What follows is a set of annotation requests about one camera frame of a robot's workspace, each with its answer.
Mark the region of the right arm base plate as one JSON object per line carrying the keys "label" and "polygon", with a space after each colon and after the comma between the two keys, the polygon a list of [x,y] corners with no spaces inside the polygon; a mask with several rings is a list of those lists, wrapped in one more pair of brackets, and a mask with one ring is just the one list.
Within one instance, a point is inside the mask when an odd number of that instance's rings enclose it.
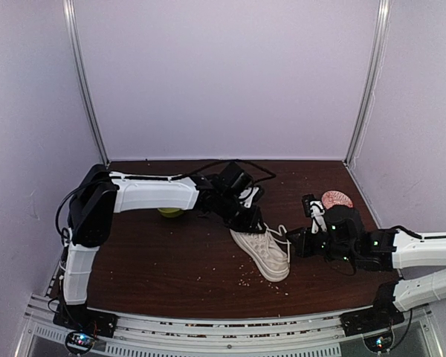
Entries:
{"label": "right arm base plate", "polygon": [[404,313],[394,306],[372,306],[340,316],[340,322],[346,337],[366,334],[404,322]]}

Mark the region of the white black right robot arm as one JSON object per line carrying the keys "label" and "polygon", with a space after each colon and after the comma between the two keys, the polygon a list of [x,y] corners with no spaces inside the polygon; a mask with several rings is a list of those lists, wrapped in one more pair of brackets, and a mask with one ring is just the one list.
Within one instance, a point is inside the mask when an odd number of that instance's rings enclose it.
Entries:
{"label": "white black right robot arm", "polygon": [[402,226],[366,231],[344,222],[329,224],[326,230],[299,228],[286,237],[298,257],[343,260],[354,271],[433,269],[414,279],[381,284],[370,307],[340,316],[345,335],[387,329],[404,322],[405,312],[446,298],[446,232],[415,233]]}

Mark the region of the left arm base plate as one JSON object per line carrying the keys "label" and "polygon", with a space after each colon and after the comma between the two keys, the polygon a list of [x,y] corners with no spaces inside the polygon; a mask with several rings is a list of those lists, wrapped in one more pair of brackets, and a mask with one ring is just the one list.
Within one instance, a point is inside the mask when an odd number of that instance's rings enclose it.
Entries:
{"label": "left arm base plate", "polygon": [[70,306],[59,303],[53,323],[94,337],[112,338],[117,326],[117,316],[89,309],[86,304]]}

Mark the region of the white lace sneaker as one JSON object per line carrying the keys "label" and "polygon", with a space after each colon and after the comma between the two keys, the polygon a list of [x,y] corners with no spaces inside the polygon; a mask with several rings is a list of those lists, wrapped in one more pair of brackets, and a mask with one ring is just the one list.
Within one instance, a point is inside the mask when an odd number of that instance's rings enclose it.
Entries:
{"label": "white lace sneaker", "polygon": [[265,225],[262,234],[230,230],[233,241],[254,261],[260,274],[269,282],[278,283],[288,277],[291,262],[291,243],[285,238],[284,225],[276,230]]}

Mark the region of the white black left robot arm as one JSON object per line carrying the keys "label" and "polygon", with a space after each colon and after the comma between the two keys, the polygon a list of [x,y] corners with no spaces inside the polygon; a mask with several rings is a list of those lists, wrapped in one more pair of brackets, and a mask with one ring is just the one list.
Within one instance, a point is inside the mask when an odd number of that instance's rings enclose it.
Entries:
{"label": "white black left robot arm", "polygon": [[113,337],[117,316],[89,309],[87,290],[94,258],[110,236],[115,214],[158,208],[199,210],[216,214],[233,231],[258,234],[265,230],[256,204],[263,193],[235,161],[207,176],[198,170],[146,176],[94,165],[65,198],[68,225],[60,231],[64,268],[54,323],[92,337]]}

